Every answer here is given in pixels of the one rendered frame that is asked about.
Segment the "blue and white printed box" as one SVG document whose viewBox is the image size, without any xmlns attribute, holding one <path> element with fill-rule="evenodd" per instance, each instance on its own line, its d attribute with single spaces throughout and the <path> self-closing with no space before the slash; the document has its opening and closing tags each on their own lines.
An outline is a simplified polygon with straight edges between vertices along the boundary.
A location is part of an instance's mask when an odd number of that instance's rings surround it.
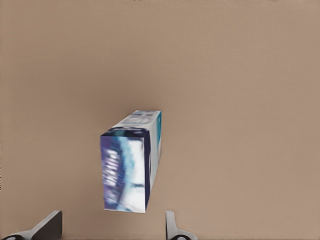
<svg viewBox="0 0 320 240">
<path fill-rule="evenodd" d="M 146 212 L 161 153 L 160 110 L 136 110 L 100 136 L 105 210 Z"/>
</svg>

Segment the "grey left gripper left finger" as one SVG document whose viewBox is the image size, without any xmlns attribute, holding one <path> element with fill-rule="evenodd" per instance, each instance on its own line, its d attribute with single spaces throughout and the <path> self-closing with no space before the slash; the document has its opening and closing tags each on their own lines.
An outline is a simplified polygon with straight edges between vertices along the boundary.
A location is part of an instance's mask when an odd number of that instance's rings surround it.
<svg viewBox="0 0 320 240">
<path fill-rule="evenodd" d="M 13 233 L 1 240 L 60 240 L 63 233 L 63 212 L 54 210 L 35 227 Z"/>
</svg>

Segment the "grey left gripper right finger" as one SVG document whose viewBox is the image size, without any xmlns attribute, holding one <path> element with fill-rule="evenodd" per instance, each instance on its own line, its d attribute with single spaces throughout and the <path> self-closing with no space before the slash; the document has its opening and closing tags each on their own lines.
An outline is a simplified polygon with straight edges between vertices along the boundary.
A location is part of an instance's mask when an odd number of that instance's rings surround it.
<svg viewBox="0 0 320 240">
<path fill-rule="evenodd" d="M 165 211 L 165 238 L 166 240 L 198 240 L 194 233 L 177 227 L 175 214 L 171 210 Z"/>
</svg>

